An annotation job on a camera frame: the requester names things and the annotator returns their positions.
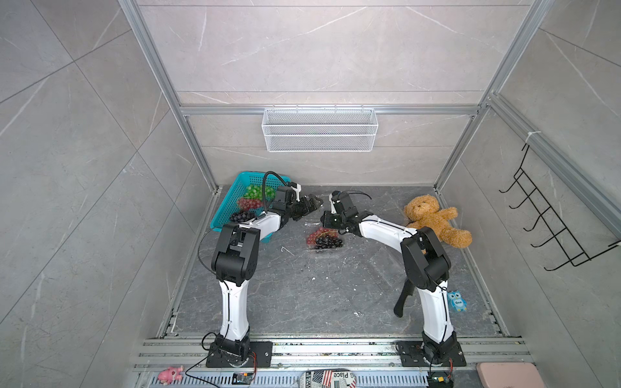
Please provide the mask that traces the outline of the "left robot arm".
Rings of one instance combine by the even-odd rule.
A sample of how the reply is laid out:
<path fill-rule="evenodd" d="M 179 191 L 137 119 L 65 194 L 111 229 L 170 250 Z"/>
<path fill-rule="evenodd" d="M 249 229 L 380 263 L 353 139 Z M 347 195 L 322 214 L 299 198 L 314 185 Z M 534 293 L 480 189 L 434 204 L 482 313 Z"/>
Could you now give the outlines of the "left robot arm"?
<path fill-rule="evenodd" d="M 246 222 L 222 226 L 210 264 L 218 279 L 223 300 L 223 323 L 208 350 L 206 365 L 216 357 L 241 367 L 256 359 L 252 354 L 247 319 L 247 291 L 259 260 L 260 242 L 281 230 L 290 220 L 298 221 L 319 210 L 323 200 L 301 194 L 302 186 L 267 171 L 261 180 L 262 212 Z"/>

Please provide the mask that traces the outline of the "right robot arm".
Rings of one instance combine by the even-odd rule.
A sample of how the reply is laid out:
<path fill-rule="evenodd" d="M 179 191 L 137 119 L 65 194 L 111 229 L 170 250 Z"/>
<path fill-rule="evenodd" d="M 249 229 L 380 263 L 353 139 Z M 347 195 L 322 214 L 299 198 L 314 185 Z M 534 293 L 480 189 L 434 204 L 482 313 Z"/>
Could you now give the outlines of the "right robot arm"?
<path fill-rule="evenodd" d="M 449 360 L 459 344 L 451 323 L 447 286 L 451 261 L 428 227 L 408 228 L 386 221 L 370 211 L 360 211 L 351 200 L 351 191 L 334 191 L 330 210 L 321 217 L 323 226 L 342 234 L 380 242 L 402 255 L 406 280 L 393 309 L 402 317 L 408 297 L 418 293 L 424 317 L 422 352 L 430 365 Z"/>

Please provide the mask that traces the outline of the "red grape bunch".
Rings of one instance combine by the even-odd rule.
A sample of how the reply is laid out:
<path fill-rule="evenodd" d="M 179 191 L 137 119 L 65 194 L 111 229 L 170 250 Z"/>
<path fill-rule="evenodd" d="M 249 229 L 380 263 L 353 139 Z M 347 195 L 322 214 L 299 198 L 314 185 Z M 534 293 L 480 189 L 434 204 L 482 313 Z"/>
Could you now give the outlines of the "red grape bunch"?
<path fill-rule="evenodd" d="M 312 233 L 310 233 L 307 237 L 307 245 L 311 246 L 311 245 L 315 245 L 315 241 L 318 238 L 321 237 L 337 237 L 338 236 L 338 232 L 337 230 L 334 229 L 328 229 L 325 227 L 320 227 L 317 231 L 314 231 Z"/>

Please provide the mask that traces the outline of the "clear plastic clamshell container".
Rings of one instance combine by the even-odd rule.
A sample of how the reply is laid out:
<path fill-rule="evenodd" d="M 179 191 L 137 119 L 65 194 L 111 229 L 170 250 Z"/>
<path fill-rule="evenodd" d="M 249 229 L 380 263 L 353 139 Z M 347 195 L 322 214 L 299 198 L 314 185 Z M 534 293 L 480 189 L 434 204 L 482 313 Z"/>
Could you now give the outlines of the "clear plastic clamshell container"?
<path fill-rule="evenodd" d="M 306 252 L 328 254 L 344 248 L 344 239 L 339 231 L 327 228 L 319 221 L 305 221 L 303 231 Z"/>

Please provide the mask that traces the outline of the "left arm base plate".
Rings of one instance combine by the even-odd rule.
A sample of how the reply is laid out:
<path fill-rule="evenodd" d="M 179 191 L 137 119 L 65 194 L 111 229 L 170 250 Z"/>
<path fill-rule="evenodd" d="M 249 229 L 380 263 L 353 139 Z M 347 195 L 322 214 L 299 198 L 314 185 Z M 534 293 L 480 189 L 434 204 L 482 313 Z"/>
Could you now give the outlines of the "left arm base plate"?
<path fill-rule="evenodd" d="M 273 343 L 269 341 L 251 341 L 231 343 L 223 345 L 213 343 L 210 346 L 209 355 L 206 359 L 207 368 L 241 368 L 258 367 L 268 368 L 273 357 Z"/>

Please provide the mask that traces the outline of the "dark purple grape bunch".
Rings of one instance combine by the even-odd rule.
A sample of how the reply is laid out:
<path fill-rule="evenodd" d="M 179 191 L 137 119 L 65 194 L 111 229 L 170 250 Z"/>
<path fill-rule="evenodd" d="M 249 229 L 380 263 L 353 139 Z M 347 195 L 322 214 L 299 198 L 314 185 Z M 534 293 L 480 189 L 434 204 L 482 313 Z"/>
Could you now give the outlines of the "dark purple grape bunch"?
<path fill-rule="evenodd" d="M 321 237 L 316 239 L 315 248 L 318 250 L 335 249 L 343 247 L 344 242 L 338 237 Z"/>

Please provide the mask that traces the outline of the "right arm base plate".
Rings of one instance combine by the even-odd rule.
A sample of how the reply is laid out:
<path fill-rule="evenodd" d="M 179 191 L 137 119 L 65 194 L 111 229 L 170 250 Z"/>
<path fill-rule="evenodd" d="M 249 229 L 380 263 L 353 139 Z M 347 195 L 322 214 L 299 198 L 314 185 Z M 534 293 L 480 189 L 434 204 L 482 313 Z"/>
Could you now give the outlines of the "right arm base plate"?
<path fill-rule="evenodd" d="M 396 351 L 403 367 L 465 367 L 461 345 L 456 339 L 441 344 L 429 340 L 397 341 Z"/>

